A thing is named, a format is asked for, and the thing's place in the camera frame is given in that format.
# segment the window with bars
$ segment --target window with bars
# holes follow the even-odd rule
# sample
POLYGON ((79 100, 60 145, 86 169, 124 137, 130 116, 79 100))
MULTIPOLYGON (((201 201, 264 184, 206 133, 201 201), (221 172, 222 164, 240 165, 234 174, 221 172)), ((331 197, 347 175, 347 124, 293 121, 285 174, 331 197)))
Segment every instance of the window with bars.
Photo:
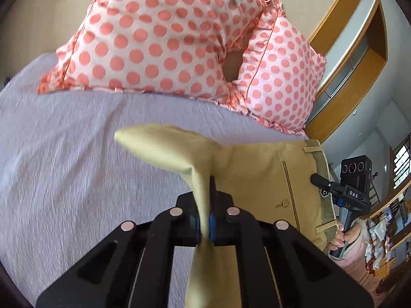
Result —
POLYGON ((348 61, 341 67, 340 71, 332 79, 332 81, 325 85, 327 88, 325 91, 315 100, 311 114, 309 115, 306 124, 308 125, 311 120, 315 118, 316 115, 328 104, 328 102, 336 95, 338 90, 344 86, 344 83, 353 73, 354 69, 360 63, 362 57, 365 55, 365 52, 368 50, 368 40, 367 35, 361 39, 360 43, 356 49, 351 54, 348 61))
POLYGON ((394 189, 410 174, 410 136, 408 136, 394 151, 394 189))

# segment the pink and white pillow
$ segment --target pink and white pillow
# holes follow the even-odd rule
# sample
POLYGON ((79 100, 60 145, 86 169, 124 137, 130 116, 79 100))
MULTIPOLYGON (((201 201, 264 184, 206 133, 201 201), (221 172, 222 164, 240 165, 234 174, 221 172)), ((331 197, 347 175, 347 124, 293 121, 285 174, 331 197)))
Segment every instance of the pink and white pillow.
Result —
POLYGON ((260 0, 93 0, 38 93, 150 91, 225 103, 226 51, 264 7, 260 0))
POLYGON ((287 20, 282 4, 272 0, 243 54, 228 106, 267 127, 304 136, 325 64, 287 20))

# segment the bed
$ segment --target bed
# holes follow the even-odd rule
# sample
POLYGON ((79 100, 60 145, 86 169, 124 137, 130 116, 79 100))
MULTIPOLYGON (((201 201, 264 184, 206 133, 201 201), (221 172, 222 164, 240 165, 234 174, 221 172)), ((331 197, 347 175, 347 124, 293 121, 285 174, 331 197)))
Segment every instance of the bed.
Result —
MULTIPOLYGON (((118 128, 172 124, 224 145, 302 138, 211 103, 167 95, 37 95, 38 79, 56 61, 55 54, 39 56, 0 92, 0 260, 32 305, 121 222, 150 221, 189 191, 178 175, 116 144, 118 128)), ((183 305, 191 258, 190 248, 176 251, 170 307, 183 305)))

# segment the wooden frame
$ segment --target wooden frame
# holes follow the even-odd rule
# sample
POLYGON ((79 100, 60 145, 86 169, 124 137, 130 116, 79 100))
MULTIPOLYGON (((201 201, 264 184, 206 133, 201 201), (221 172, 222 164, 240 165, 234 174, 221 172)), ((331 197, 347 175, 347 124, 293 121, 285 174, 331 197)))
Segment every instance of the wooden frame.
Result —
POLYGON ((309 38, 317 53, 325 55, 345 28, 361 0, 335 0, 309 38))
POLYGON ((348 61, 365 34, 367 34, 369 49, 344 86, 305 128, 305 133, 310 139, 317 139, 323 143, 361 102, 384 68, 388 59, 388 47, 381 0, 375 0, 360 34, 330 79, 319 91, 317 97, 327 89, 329 83, 348 61))

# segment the white wall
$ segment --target white wall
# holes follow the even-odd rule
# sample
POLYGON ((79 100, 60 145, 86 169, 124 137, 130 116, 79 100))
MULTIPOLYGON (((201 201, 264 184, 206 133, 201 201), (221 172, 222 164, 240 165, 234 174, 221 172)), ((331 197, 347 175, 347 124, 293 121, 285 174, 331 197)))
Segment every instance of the white wall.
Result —
MULTIPOLYGON (((330 72, 344 56, 351 44, 357 38, 358 33, 367 18, 375 0, 361 0, 347 27, 343 30, 337 41, 327 54, 327 68, 330 72)), ((373 87, 357 106, 357 114, 350 115, 339 128, 323 143, 328 162, 338 165, 342 159, 353 153, 374 131, 383 108, 391 100, 394 87, 396 87, 398 75, 404 71, 404 65, 411 62, 411 26, 399 8, 395 0, 381 0, 387 27, 388 61, 375 81, 373 87)), ((411 84, 408 86, 410 96, 403 101, 411 99, 411 84)), ((394 98, 411 121, 411 103, 408 104, 409 116, 404 108, 394 98)))
MULTIPOLYGON (((384 166, 389 165, 390 153, 388 144, 374 130, 367 139, 347 158, 352 158, 360 155, 366 155, 372 162, 372 173, 378 172, 378 176, 373 180, 375 189, 380 199, 385 197, 388 189, 388 175, 384 170, 384 166)), ((334 169, 339 177, 341 172, 341 163, 334 169)))
POLYGON ((387 143, 395 149, 411 133, 411 125, 398 105, 391 100, 377 122, 387 143))

